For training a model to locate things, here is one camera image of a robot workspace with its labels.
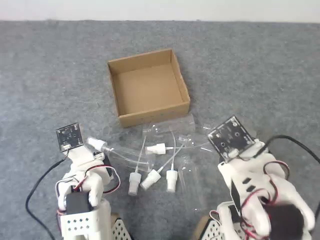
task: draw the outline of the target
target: open cardboard box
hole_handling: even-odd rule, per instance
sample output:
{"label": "open cardboard box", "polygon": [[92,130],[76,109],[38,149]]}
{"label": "open cardboard box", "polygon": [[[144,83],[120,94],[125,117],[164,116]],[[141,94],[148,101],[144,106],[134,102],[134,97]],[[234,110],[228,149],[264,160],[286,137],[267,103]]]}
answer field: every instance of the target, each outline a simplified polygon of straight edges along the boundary
{"label": "open cardboard box", "polygon": [[188,113],[190,97],[172,49],[115,59],[107,65],[123,127]]}

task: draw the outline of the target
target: gray carpet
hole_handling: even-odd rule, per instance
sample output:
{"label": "gray carpet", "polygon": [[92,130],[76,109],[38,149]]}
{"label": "gray carpet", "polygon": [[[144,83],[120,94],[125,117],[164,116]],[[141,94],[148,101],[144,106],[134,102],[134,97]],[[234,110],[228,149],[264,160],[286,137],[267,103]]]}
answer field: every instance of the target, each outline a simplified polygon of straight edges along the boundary
{"label": "gray carpet", "polygon": [[[212,22],[0,22],[0,239],[44,240],[24,209],[38,177],[62,155],[55,129],[79,122],[83,136],[117,141],[140,137],[122,130],[115,114],[106,61],[173,48],[197,121],[219,124],[232,114],[250,119],[262,140],[296,137],[320,155],[320,25]],[[319,165],[298,146],[278,140],[275,157],[291,167],[291,181],[315,210]],[[230,200],[216,165],[196,155],[210,208]],[[59,239],[54,184],[69,162],[52,171],[30,207]],[[129,197],[123,185],[106,198],[136,240],[188,239],[199,216],[185,217],[181,188],[165,192],[161,179]],[[320,224],[314,239],[320,239]]]}

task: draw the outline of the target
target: white wall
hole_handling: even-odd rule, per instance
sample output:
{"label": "white wall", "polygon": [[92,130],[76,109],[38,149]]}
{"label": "white wall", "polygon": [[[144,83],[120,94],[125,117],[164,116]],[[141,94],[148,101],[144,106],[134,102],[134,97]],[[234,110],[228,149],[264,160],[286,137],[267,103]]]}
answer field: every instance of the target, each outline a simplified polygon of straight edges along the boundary
{"label": "white wall", "polygon": [[0,0],[0,20],[320,23],[320,0]]}

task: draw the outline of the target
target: clear plastic bottle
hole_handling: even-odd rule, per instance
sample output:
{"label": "clear plastic bottle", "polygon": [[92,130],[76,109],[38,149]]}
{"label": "clear plastic bottle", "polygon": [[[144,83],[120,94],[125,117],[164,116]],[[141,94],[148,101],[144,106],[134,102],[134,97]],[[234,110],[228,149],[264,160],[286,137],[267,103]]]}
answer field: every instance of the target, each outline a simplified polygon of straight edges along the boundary
{"label": "clear plastic bottle", "polygon": [[207,204],[199,181],[199,170],[189,155],[177,158],[178,176],[182,188],[183,201],[188,214],[202,213]]}
{"label": "clear plastic bottle", "polygon": [[139,159],[140,151],[138,150],[119,145],[109,146],[107,142],[91,136],[88,137],[87,143],[96,150],[106,153],[111,163],[116,161],[132,169],[138,166],[138,170],[144,172],[150,172],[154,167],[156,159],[154,154],[143,153]]}
{"label": "clear plastic bottle", "polygon": [[170,119],[157,123],[147,123],[143,126],[142,133],[145,136],[163,134],[167,132],[193,133],[196,130],[194,116],[190,113],[186,116]]}
{"label": "clear plastic bottle", "polygon": [[118,163],[124,163],[127,167],[138,169],[144,172],[150,172],[155,164],[155,155],[143,153],[139,159],[139,151],[122,146],[108,147],[106,149],[107,156],[111,162],[117,161]]}

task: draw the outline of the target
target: circuit board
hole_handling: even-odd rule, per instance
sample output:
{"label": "circuit board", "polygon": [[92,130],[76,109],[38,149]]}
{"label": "circuit board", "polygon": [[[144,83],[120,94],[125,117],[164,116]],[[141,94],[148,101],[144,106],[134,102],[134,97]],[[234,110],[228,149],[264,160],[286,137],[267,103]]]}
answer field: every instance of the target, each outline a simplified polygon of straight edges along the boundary
{"label": "circuit board", "polygon": [[208,139],[225,162],[237,157],[255,143],[234,115],[210,132]]}
{"label": "circuit board", "polygon": [[60,152],[75,149],[84,144],[79,123],[73,123],[56,130]]}

